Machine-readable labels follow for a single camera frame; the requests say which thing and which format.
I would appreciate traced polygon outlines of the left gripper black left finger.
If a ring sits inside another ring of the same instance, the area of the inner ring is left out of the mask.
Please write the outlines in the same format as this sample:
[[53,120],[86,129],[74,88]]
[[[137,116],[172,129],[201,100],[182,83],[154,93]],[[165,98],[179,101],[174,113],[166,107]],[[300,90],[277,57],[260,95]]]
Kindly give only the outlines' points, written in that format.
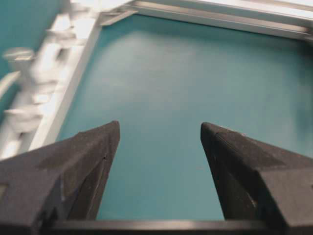
[[55,220],[95,219],[119,140],[112,121],[1,161],[1,234],[38,235]]

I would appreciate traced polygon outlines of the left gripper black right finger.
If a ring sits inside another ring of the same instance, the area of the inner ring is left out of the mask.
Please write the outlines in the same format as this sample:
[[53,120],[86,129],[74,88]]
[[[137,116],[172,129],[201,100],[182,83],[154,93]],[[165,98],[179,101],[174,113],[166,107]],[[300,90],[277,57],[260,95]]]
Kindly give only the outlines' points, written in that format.
[[201,143],[224,218],[260,220],[283,235],[313,232],[313,161],[204,122]]

